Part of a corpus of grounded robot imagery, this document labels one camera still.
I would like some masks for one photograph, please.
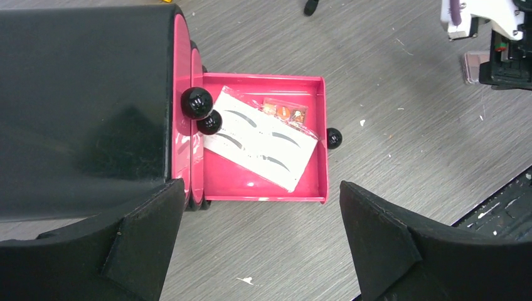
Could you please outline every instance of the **white device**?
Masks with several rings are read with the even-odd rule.
[[[492,29],[509,40],[523,39],[518,26],[524,23],[524,12],[512,0],[442,0],[440,20],[449,40],[475,38],[474,18],[490,21]]]

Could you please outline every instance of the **gray laminate surface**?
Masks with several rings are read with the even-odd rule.
[[[153,2],[3,0],[0,8]],[[340,180],[451,224],[532,165],[531,94],[465,86],[459,57],[486,50],[489,30],[449,43],[438,1],[322,0],[311,18],[304,0],[177,2],[210,71],[324,76],[328,123],[344,144],[329,155],[325,206],[225,202],[185,213],[161,300],[351,300],[359,288]],[[66,223],[0,224],[0,238],[31,239]],[[253,285],[238,280],[247,277]]]

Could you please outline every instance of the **black storage unit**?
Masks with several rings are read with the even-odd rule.
[[[178,13],[0,11],[0,221],[90,216],[169,180]]]

